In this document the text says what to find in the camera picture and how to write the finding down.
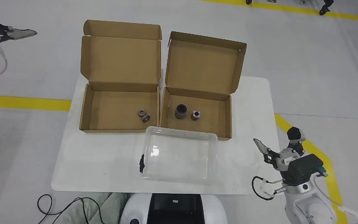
clear plastic container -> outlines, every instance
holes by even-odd
[[[216,134],[148,127],[142,177],[182,183],[215,184]]]

metal bearing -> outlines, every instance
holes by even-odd
[[[183,119],[183,118],[185,118],[186,111],[187,111],[187,107],[184,104],[179,104],[179,105],[177,105],[177,107],[175,109],[174,116],[177,119]]]
[[[191,119],[192,120],[198,120],[201,116],[201,112],[198,110],[194,110],[191,114]]]
[[[143,123],[147,122],[150,120],[150,116],[148,114],[145,114],[144,116],[142,116],[142,121]]]
[[[147,112],[146,112],[146,110],[144,110],[144,109],[140,109],[140,110],[138,111],[138,116],[140,116],[140,117],[143,117],[145,114],[147,114]]]

gray floor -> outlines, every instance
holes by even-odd
[[[307,2],[307,8],[323,4]],[[294,0],[281,4],[299,6]],[[358,209],[357,21],[193,0],[6,0],[1,5],[2,24],[39,34],[0,45],[9,62],[0,76],[0,95],[71,99],[86,19],[160,24],[162,67],[172,30],[246,42],[242,74],[269,80],[275,112],[330,157],[344,204]],[[334,9],[358,14],[354,0],[336,2]],[[66,117],[59,111],[0,109],[0,223],[37,223],[42,215],[36,201],[44,193],[56,197],[55,210],[82,195],[50,187]],[[285,147],[281,130],[279,140]],[[271,202],[235,197],[240,203],[220,196],[229,223],[288,223],[283,197]]]

brown cardboard box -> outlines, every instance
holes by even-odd
[[[88,79],[80,130],[145,132],[159,125],[161,40],[159,25],[87,20],[81,74]],[[143,123],[138,110],[150,121]]]
[[[172,32],[160,127],[232,138],[230,94],[238,87],[245,52],[245,43]],[[181,120],[174,116],[178,104],[188,109]],[[197,121],[190,118],[193,110],[201,111]]]

yellow floor line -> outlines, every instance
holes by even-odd
[[[293,13],[299,13],[299,14],[320,16],[318,13],[320,9],[314,10],[311,8],[282,6],[282,5],[274,4],[274,3],[255,2],[255,0],[253,0],[250,5],[247,5],[245,0],[202,0],[202,1],[213,2],[213,3],[222,3],[222,4],[233,4],[236,6],[246,6],[246,7],[252,7],[252,8],[261,8],[264,10],[276,10],[276,11],[283,11],[283,12],[293,12]],[[348,14],[348,13],[340,13],[340,12],[327,12],[324,16],[333,17],[333,18],[344,18],[347,20],[358,20],[358,15]]]
[[[284,132],[287,132],[292,127],[292,125],[289,124],[279,114],[275,114],[275,119],[276,119],[276,125]],[[332,200],[338,202],[339,204],[343,204],[343,200],[341,197],[340,189],[338,187],[338,182],[336,180],[335,172],[333,171],[331,160],[308,139],[306,139],[306,141],[303,142],[303,148],[309,153],[314,153],[323,161],[324,168],[327,170],[327,174],[328,174],[328,177],[324,178],[326,180],[328,194]],[[332,206],[337,213],[337,218],[338,218],[337,223],[348,224],[346,214],[338,210],[338,206],[336,204],[332,203]]]
[[[14,108],[14,109],[32,109],[32,110],[58,110],[69,111],[71,106],[70,100],[56,100],[56,99],[40,99],[40,98],[27,98],[15,96],[0,96],[0,108]],[[281,115],[275,114],[276,125],[284,132],[292,127]],[[303,142],[303,147],[309,153],[316,154],[324,163],[324,168],[327,170],[328,177],[325,178],[329,196],[336,202],[343,204],[341,193],[338,183],[333,171],[331,160],[321,152],[312,142],[308,139]],[[335,204],[332,204],[337,213],[338,224],[347,224],[348,220],[346,214],[339,211]]]
[[[70,100],[0,96],[0,108],[69,111]]]

